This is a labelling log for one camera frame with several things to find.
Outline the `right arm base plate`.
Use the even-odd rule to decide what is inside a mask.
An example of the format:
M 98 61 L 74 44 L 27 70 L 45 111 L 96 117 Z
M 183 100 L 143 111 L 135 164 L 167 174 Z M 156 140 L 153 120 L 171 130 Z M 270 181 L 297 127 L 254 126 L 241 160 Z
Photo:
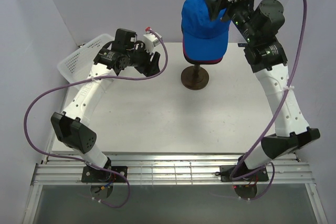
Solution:
M 246 169 L 244 166 L 240 167 L 239 170 L 230 177 L 233 172 L 235 165 L 221 165 L 219 167 L 219 171 L 216 173 L 217 176 L 220 177 L 221 182 L 267 182 L 269 181 L 269 176 L 266 168 L 248 175 L 252 170 Z

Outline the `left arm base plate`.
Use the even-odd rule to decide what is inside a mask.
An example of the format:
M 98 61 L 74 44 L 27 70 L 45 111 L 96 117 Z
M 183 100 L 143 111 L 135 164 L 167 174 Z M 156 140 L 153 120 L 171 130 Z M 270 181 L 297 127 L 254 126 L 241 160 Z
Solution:
M 112 166 L 110 168 L 112 171 L 122 174 L 127 177 L 128 167 L 127 166 Z M 111 174 L 102 170 L 94 169 L 90 166 L 85 166 L 82 171 L 81 177 L 82 183 L 123 183 L 125 180 L 119 175 Z

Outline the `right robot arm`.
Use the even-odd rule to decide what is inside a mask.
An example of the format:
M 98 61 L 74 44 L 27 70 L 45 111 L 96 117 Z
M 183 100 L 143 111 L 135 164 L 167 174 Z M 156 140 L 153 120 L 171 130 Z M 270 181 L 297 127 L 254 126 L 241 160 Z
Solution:
M 269 162 L 293 153 L 320 138 L 311 128 L 296 100 L 293 72 L 288 70 L 285 51 L 276 34 L 285 22 L 283 5 L 278 0 L 205 0 L 209 18 L 231 21 L 246 41 L 244 54 L 261 84 L 272 111 L 270 125 L 257 142 L 241 156 L 236 166 L 225 172 L 230 181 L 250 180 Z

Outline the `blue cap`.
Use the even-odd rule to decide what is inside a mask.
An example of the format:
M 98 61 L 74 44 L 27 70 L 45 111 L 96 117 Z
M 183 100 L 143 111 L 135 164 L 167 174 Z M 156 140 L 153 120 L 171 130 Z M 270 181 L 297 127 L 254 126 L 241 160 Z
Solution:
M 230 22 L 210 21 L 205 0 L 185 0 L 181 11 L 183 48 L 196 59 L 223 57 L 227 50 Z

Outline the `pink cap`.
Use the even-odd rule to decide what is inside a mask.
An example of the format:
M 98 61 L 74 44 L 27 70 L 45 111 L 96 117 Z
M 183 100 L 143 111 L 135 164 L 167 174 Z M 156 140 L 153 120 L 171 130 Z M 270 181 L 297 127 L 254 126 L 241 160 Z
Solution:
M 185 48 L 183 48 L 183 55 L 187 55 L 189 58 L 191 58 L 191 59 L 193 59 L 193 60 L 216 60 L 216 59 L 223 58 L 223 57 L 220 57 L 220 58 L 216 58 L 216 59 L 209 59 L 209 58 L 207 58 L 207 57 L 203 57 L 203 58 L 196 59 L 195 57 L 191 57 L 191 56 L 189 56 L 189 55 L 186 53 Z

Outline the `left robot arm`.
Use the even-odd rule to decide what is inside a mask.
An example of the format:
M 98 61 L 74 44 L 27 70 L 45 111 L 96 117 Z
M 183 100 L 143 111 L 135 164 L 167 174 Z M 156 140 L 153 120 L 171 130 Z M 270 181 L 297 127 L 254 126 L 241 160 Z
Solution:
M 92 67 L 73 100 L 61 113 L 51 116 L 57 139 L 73 149 L 86 162 L 87 172 L 95 182 L 105 182 L 111 177 L 111 161 L 99 150 L 96 133 L 89 129 L 91 116 L 110 85 L 110 76 L 118 76 L 127 67 L 133 67 L 145 77 L 160 73 L 160 53 L 154 48 L 162 37 L 150 28 L 143 40 L 136 32 L 119 28 L 111 40 L 99 48 Z

